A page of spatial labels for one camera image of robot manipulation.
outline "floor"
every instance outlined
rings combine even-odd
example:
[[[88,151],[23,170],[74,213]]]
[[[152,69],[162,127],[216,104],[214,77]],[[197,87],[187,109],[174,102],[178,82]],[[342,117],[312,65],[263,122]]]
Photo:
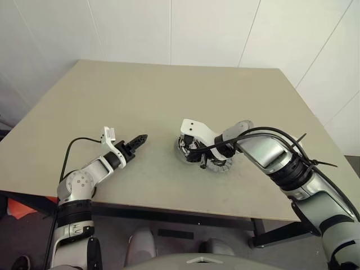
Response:
[[[346,158],[360,175],[360,157]],[[200,242],[212,237],[224,240],[237,256],[243,258],[283,269],[327,269],[320,238],[315,236],[264,249],[250,249],[247,240],[252,232],[241,229],[100,216],[95,216],[94,222],[96,237],[101,242],[104,269],[121,269],[128,239],[140,227],[151,228],[159,255],[196,252]],[[5,216],[0,221],[0,269],[11,269],[13,261],[22,254],[30,255],[35,269],[40,269],[50,224],[51,219],[44,219],[39,213],[29,214],[21,220]],[[264,221],[267,231],[285,224],[276,220]],[[157,235],[159,228],[193,232],[194,239],[161,237]]]

